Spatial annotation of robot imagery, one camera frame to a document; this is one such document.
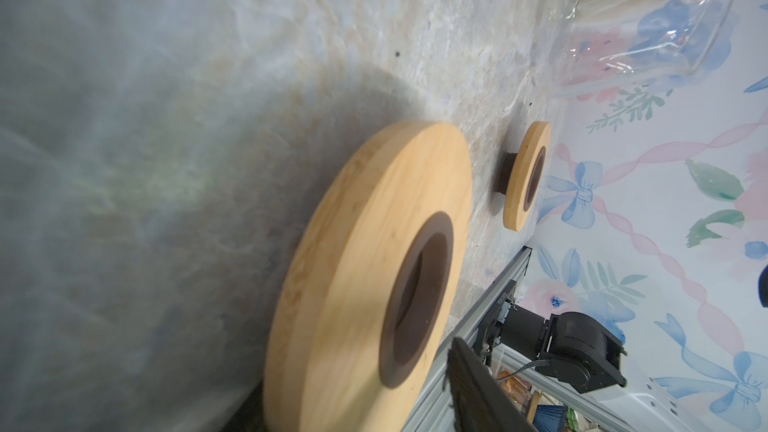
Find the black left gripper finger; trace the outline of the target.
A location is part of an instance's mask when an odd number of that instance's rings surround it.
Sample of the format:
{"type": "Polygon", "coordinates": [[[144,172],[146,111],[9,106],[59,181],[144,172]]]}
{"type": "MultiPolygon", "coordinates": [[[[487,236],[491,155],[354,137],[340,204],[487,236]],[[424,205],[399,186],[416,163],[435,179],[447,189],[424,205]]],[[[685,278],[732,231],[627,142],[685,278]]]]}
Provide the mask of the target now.
{"type": "Polygon", "coordinates": [[[462,432],[535,431],[461,338],[455,337],[447,355],[447,378],[455,415],[462,432]]]}

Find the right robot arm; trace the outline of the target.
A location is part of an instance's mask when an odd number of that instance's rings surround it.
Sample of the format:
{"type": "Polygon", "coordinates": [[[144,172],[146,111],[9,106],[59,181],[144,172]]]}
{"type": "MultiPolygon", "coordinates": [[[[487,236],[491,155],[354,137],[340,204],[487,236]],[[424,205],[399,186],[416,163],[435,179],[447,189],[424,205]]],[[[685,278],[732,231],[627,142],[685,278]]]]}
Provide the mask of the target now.
{"type": "Polygon", "coordinates": [[[500,345],[526,358],[524,369],[566,383],[580,394],[627,385],[621,372],[623,343],[580,312],[545,318],[502,298],[483,317],[473,349],[489,364],[500,345]]]}

